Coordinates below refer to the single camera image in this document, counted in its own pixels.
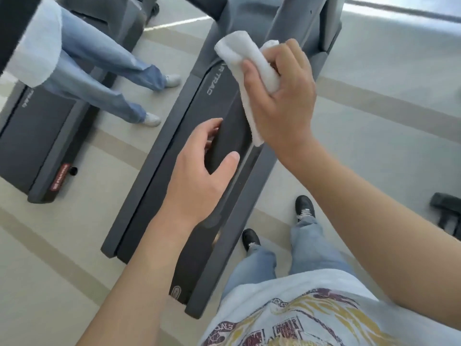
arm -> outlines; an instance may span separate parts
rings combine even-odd
[[[216,207],[237,169],[237,152],[230,153],[212,175],[205,169],[208,138],[221,121],[206,121],[189,137],[161,209],[77,346],[155,343],[179,254],[193,228]]]
[[[269,96],[245,62],[245,86],[263,139],[310,191],[351,252],[397,304],[461,328],[461,242],[335,160],[314,138],[315,83],[294,40],[265,52],[281,76]]]

jeans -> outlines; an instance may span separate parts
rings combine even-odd
[[[313,216],[306,216],[291,228],[291,269],[289,275],[335,268],[355,276],[354,270],[323,235],[323,229]],[[275,254],[261,245],[251,245],[247,257],[239,262],[224,287],[221,301],[242,284],[257,284],[276,279]]]
[[[62,9],[61,56],[42,87],[65,98],[81,99],[129,123],[145,120],[146,111],[139,104],[128,102],[122,93],[96,81],[72,57],[89,61],[154,91],[165,87],[165,76],[155,65],[140,61],[109,36]]]

white shirt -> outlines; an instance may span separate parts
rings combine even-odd
[[[46,81],[58,65],[61,29],[61,6],[54,0],[42,0],[5,71],[29,87]]]
[[[349,273],[320,269],[236,287],[199,345],[459,346],[461,332],[378,301]]]

white towel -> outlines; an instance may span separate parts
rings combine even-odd
[[[277,40],[266,42],[261,50],[278,45]],[[255,119],[250,107],[248,93],[243,83],[243,71],[241,64],[244,59],[250,59],[259,71],[261,80],[269,93],[278,91],[280,87],[280,77],[273,67],[267,62],[259,50],[258,46],[251,40],[246,31],[235,31],[218,41],[214,47],[216,53],[227,64],[228,68],[234,75],[240,87],[240,96],[242,97],[243,108],[251,128],[253,143],[259,147],[264,143],[258,130],[256,129]]]

shoe lace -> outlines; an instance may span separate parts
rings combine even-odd
[[[303,217],[306,217],[306,216],[312,216],[311,210],[308,209],[308,208],[302,209],[301,213],[299,215],[297,215],[297,218],[298,218],[298,220],[300,220],[300,219],[302,219]]]

